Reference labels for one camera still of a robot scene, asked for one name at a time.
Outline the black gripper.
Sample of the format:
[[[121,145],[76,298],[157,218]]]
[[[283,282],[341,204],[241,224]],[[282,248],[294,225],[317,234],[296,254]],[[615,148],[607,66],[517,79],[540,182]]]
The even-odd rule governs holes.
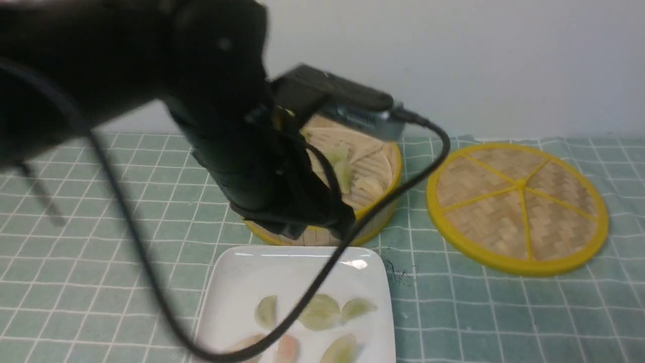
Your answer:
[[[355,222],[352,208],[313,172],[303,138],[274,129],[269,108],[225,115],[177,98],[168,98],[166,106],[242,218],[290,239],[309,226],[347,236]]]

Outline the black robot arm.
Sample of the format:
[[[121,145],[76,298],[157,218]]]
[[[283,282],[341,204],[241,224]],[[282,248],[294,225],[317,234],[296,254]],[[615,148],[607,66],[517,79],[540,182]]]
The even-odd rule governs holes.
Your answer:
[[[233,211],[345,237],[353,210],[299,133],[328,97],[268,78],[267,30],[256,1],[2,1],[2,63],[51,81],[92,128],[163,101]]]

